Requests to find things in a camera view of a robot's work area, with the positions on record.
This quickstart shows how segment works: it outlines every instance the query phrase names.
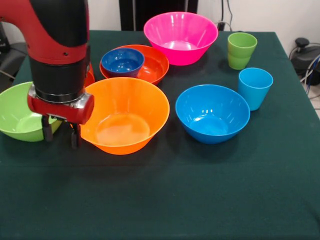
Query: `bowl rim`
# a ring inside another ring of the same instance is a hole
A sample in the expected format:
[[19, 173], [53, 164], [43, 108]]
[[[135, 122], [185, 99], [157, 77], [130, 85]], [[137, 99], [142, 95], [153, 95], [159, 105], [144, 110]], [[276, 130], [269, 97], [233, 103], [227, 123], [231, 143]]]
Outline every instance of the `bowl rim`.
[[[14, 89], [14, 88], [18, 88], [18, 87], [21, 87], [23, 85], [30, 85], [32, 84], [33, 82], [32, 81], [26, 81], [26, 82], [22, 82], [22, 83], [19, 83], [17, 85], [13, 85], [11, 87], [9, 87], [8, 89], [4, 90], [3, 92], [0, 93], [0, 97], [2, 94], [6, 93], [6, 92], [9, 92], [11, 89]], [[51, 118], [52, 119], [52, 122], [50, 123], [50, 125], [52, 125], [53, 123], [55, 123], [56, 121], [58, 121], [57, 119], [55, 118]], [[0, 131], [3, 132], [3, 133], [8, 133], [8, 134], [30, 134], [30, 133], [34, 133], [34, 132], [37, 132], [39, 130], [41, 130], [42, 127], [40, 128], [36, 128], [32, 131], [10, 131], [10, 130], [4, 130], [3, 128], [1, 128], [0, 126]]]
[[167, 96], [165, 95], [165, 93], [159, 88], [157, 87], [156, 85], [148, 82], [148, 81], [145, 81], [145, 80], [142, 80], [142, 79], [139, 79], [139, 78], [136, 78], [136, 77], [126, 77], [126, 76], [119, 76], [119, 77], [110, 77], [110, 78], [106, 78], [106, 79], [102, 79], [100, 81], [96, 81], [95, 83], [89, 85], [86, 87], [89, 88], [93, 85], [96, 85], [98, 83], [101, 83], [101, 82], [106, 82], [106, 81], [116, 81], [115, 79], [131, 79], [133, 81], [139, 81], [139, 82], [142, 82], [143, 84], [149, 84], [152, 86], [152, 88], [157, 88], [157, 90], [160, 92], [160, 94], [164, 97], [165, 99], [165, 102], [166, 102], [166, 105], [167, 105], [167, 113], [166, 113], [166, 116], [165, 116], [165, 121], [161, 124], [161, 126], [156, 129], [154, 131], [153, 134], [150, 134], [149, 136], [143, 138], [142, 140], [139, 140], [139, 141], [136, 141], [136, 142], [133, 142], [133, 143], [130, 143], [130, 144], [123, 144], [123, 145], [117, 145], [117, 146], [114, 146], [114, 145], [107, 145], [107, 144], [101, 144], [101, 143], [98, 143], [98, 142], [95, 142], [95, 141], [91, 141], [91, 140], [88, 140], [88, 138], [85, 138], [82, 136], [81, 134], [81, 138], [83, 138], [84, 140], [86, 140], [87, 142], [93, 144], [93, 145], [97, 145], [97, 146], [101, 146], [101, 147], [107, 147], [107, 148], [123, 148], [123, 147], [129, 147], [129, 146], [133, 146], [133, 145], [137, 145], [137, 144], [140, 144], [140, 143], [143, 143], [144, 141], [148, 140], [148, 139], [152, 139], [163, 127], [164, 125], [167, 123], [168, 121], [168, 118], [169, 118], [169, 115], [170, 115], [170, 103], [169, 103], [169, 100], [167, 98]]
[[[245, 103], [246, 105], [246, 109], [247, 109], [247, 112], [248, 112], [248, 115], [247, 115], [247, 120], [245, 121], [245, 123], [243, 124], [243, 126], [239, 127], [239, 129], [233, 131], [233, 132], [228, 132], [227, 134], [218, 134], [218, 135], [213, 135], [213, 134], [206, 134], [206, 133], [202, 133], [202, 132], [199, 132], [199, 131], [196, 131], [194, 129], [192, 129], [190, 126], [186, 125], [184, 123], [184, 121], [182, 120], [182, 118], [179, 116], [179, 113], [178, 113], [178, 110], [177, 110], [177, 104], [178, 104], [178, 101], [179, 99], [181, 98], [181, 96], [183, 94], [185, 94], [186, 92], [188, 92], [190, 89], [194, 89], [194, 88], [201, 88], [201, 87], [218, 87], [218, 88], [223, 88], [223, 89], [227, 89], [228, 91], [231, 91], [233, 92], [234, 94], [236, 94], [237, 96], [240, 97], [240, 99], [243, 100], [243, 102]], [[188, 129], [191, 129], [192, 131], [198, 133], [198, 134], [202, 134], [202, 135], [205, 135], [205, 136], [210, 136], [210, 137], [225, 137], [225, 136], [229, 136], [229, 135], [233, 135], [233, 134], [236, 134], [238, 132], [240, 132], [249, 122], [250, 120], [250, 116], [251, 116], [251, 112], [250, 112], [250, 108], [249, 108], [249, 105], [247, 103], [247, 101], [239, 94], [237, 93], [236, 91], [226, 87], [226, 86], [222, 86], [222, 85], [217, 85], [217, 84], [200, 84], [200, 85], [195, 85], [195, 86], [192, 86], [192, 87], [189, 87], [188, 89], [184, 90], [179, 96], [178, 98], [176, 99], [175, 101], [175, 113], [177, 115], [177, 117], [179, 118], [180, 122], [186, 126]]]
[[[118, 47], [115, 48], [115, 49], [124, 49], [124, 48], [133, 48], [133, 49], [135, 49], [134, 47], [143, 47], [143, 48], [146, 48], [146, 49], [152, 49], [153, 51], [158, 52], [159, 54], [161, 54], [161, 55], [164, 57], [164, 59], [166, 60], [166, 68], [165, 68], [164, 73], [163, 73], [160, 77], [158, 77], [156, 80], [154, 80], [154, 81], [147, 81], [147, 82], [149, 82], [149, 83], [151, 83], [151, 84], [154, 84], [154, 83], [158, 82], [159, 80], [163, 79], [163, 78], [165, 77], [165, 75], [166, 75], [166, 74], [168, 73], [168, 71], [169, 71], [170, 63], [169, 63], [169, 60], [168, 60], [167, 56], [166, 56], [162, 51], [160, 51], [160, 50], [158, 50], [158, 49], [156, 49], [156, 48], [154, 48], [154, 47], [152, 47], [152, 46], [143, 45], [143, 44], [123, 45], [123, 46], [118, 46]], [[102, 74], [105, 78], [108, 78], [108, 79], [109, 79], [110, 77], [107, 76], [107, 75], [105, 75], [105, 74], [102, 72], [102, 70], [106, 70], [106, 69], [104, 68], [104, 66], [102, 65], [102, 59], [100, 60], [99, 68], [100, 68], [101, 74]]]
[[[202, 46], [202, 47], [197, 47], [196, 49], [191, 49], [191, 50], [184, 50], [184, 49], [181, 50], [181, 49], [179, 49], [179, 50], [178, 50], [178, 49], [171, 49], [171, 48], [168, 48], [168, 47], [164, 47], [164, 46], [162, 46], [162, 45], [160, 45], [160, 44], [158, 44], [158, 43], [156, 43], [156, 42], [154, 42], [153, 40], [150, 39], [150, 37], [149, 37], [149, 36], [147, 35], [147, 33], [146, 33], [146, 26], [147, 26], [147, 24], [149, 24], [149, 22], [150, 22], [152, 19], [158, 18], [159, 16], [170, 15], [170, 14], [197, 15], [198, 17], [203, 18], [203, 19], [207, 20], [208, 22], [212, 23], [212, 25], [214, 26], [217, 34], [216, 34], [215, 38], [214, 38], [212, 41], [210, 41], [210, 43], [208, 43], [208, 44], [206, 44], [206, 45], [204, 45], [204, 46]], [[170, 12], [161, 13], [161, 14], [158, 14], [158, 15], [156, 15], [156, 16], [151, 17], [151, 18], [150, 18], [148, 21], [146, 21], [146, 23], [144, 24], [144, 26], [143, 26], [143, 33], [144, 33], [144, 35], [146, 36], [146, 38], [147, 38], [150, 42], [152, 42], [152, 43], [160, 46], [161, 48], [169, 49], [169, 50], [174, 50], [174, 51], [181, 51], [181, 52], [197, 51], [197, 50], [200, 50], [200, 49], [208, 48], [208, 47], [210, 47], [210, 46], [217, 40], [217, 38], [218, 38], [218, 36], [219, 36], [218, 27], [216, 26], [216, 24], [215, 24], [212, 20], [210, 20], [209, 18], [207, 18], [207, 17], [205, 17], [205, 16], [203, 16], [203, 15], [200, 15], [200, 14], [197, 14], [197, 13], [193, 13], [193, 12], [186, 12], [186, 11], [170, 11]]]
[[144, 63], [145, 63], [145, 56], [143, 55], [142, 52], [140, 52], [139, 50], [134, 49], [134, 48], [129, 48], [129, 47], [118, 48], [118, 47], [117, 47], [117, 48], [114, 48], [114, 49], [106, 52], [106, 53], [102, 56], [102, 58], [101, 58], [102, 67], [103, 67], [106, 71], [108, 71], [108, 72], [110, 72], [110, 73], [112, 73], [112, 74], [119, 74], [118, 71], [112, 71], [112, 70], [106, 69], [105, 66], [103, 65], [103, 61], [102, 61], [107, 54], [109, 54], [109, 53], [111, 53], [111, 52], [113, 52], [113, 51], [119, 50], [119, 49], [130, 50], [130, 51], [133, 50], [134, 52], [137, 52], [138, 54], [140, 54], [140, 55], [142, 56], [142, 58], [143, 58], [142, 63], [141, 63], [138, 67], [136, 67], [135, 69], [130, 70], [130, 71], [125, 71], [125, 72], [120, 72], [120, 73], [130, 74], [130, 73], [132, 73], [132, 72], [134, 72], [134, 71], [139, 70], [139, 69], [142, 68], [142, 66], [143, 66]]

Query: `plastic cup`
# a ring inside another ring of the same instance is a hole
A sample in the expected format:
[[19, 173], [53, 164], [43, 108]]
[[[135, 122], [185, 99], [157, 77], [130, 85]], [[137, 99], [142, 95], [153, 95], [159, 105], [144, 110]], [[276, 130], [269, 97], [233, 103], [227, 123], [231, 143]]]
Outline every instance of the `plastic cup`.
[[249, 63], [257, 44], [258, 40], [249, 33], [236, 32], [230, 34], [228, 37], [228, 63], [230, 68], [244, 69]]
[[274, 79], [263, 69], [249, 67], [239, 73], [238, 93], [246, 100], [250, 111], [260, 108]]

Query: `bowl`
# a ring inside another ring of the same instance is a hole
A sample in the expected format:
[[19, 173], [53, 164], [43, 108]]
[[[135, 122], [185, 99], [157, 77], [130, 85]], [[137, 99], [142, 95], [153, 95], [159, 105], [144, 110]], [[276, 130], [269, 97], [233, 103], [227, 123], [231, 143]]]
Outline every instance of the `bowl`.
[[84, 79], [84, 87], [88, 87], [95, 82], [94, 70], [91, 63], [89, 66], [89, 71], [87, 72], [86, 78]]
[[198, 61], [218, 37], [208, 18], [191, 12], [167, 12], [149, 19], [143, 28], [151, 45], [163, 52], [172, 65]]
[[185, 90], [175, 103], [176, 114], [193, 138], [204, 144], [229, 140], [250, 118], [245, 99], [219, 85], [197, 85]]
[[140, 150], [169, 117], [166, 95], [138, 78], [108, 78], [85, 90], [94, 95], [94, 108], [81, 126], [81, 137], [106, 153], [125, 155]]
[[[140, 51], [144, 55], [144, 64], [140, 69], [137, 78], [145, 80], [149, 83], [157, 85], [167, 74], [169, 69], [169, 61], [166, 55], [154, 47], [146, 45], [126, 45], [119, 48], [131, 48]], [[109, 75], [100, 62], [100, 72], [108, 79]]]
[[[25, 82], [0, 93], [0, 131], [9, 137], [26, 142], [44, 139], [41, 115], [32, 112], [27, 103], [27, 95], [32, 82]], [[61, 122], [50, 118], [54, 133]]]
[[132, 48], [113, 49], [101, 59], [101, 64], [110, 77], [135, 78], [144, 62], [144, 55]]

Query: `blue bowl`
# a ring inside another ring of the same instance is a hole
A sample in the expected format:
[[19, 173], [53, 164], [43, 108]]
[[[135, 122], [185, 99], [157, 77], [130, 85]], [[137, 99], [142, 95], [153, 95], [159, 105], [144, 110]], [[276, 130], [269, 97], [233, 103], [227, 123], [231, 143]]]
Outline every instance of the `blue bowl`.
[[133, 48], [113, 49], [101, 59], [101, 64], [109, 77], [135, 78], [144, 62], [144, 55]]
[[185, 130], [204, 144], [229, 140], [250, 119], [245, 99], [219, 85], [198, 85], [185, 90], [176, 100], [175, 111]]

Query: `white wall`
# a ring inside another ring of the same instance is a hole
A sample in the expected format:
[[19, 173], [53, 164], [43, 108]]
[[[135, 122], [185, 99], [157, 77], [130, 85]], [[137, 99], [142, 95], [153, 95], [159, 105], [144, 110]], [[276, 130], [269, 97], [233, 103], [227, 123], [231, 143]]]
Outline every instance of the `white wall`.
[[[295, 46], [295, 39], [298, 37], [320, 43], [320, 0], [229, 0], [229, 2], [233, 13], [233, 31], [276, 32], [287, 54]], [[214, 22], [219, 21], [221, 0], [199, 0], [198, 14]], [[224, 20], [227, 22], [230, 20], [226, 2]]]
[[[121, 30], [119, 0], [88, 0], [88, 5], [90, 29]], [[16, 26], [4, 22], [3, 28], [11, 44], [24, 41]]]
[[[287, 54], [295, 39], [306, 37], [320, 43], [320, 0], [229, 0], [234, 31], [276, 32]], [[121, 30], [118, 0], [88, 0], [90, 29]], [[224, 4], [224, 20], [230, 15]], [[217, 22], [221, 17], [221, 0], [199, 0], [198, 13]], [[10, 43], [23, 41], [21, 32], [4, 24]]]

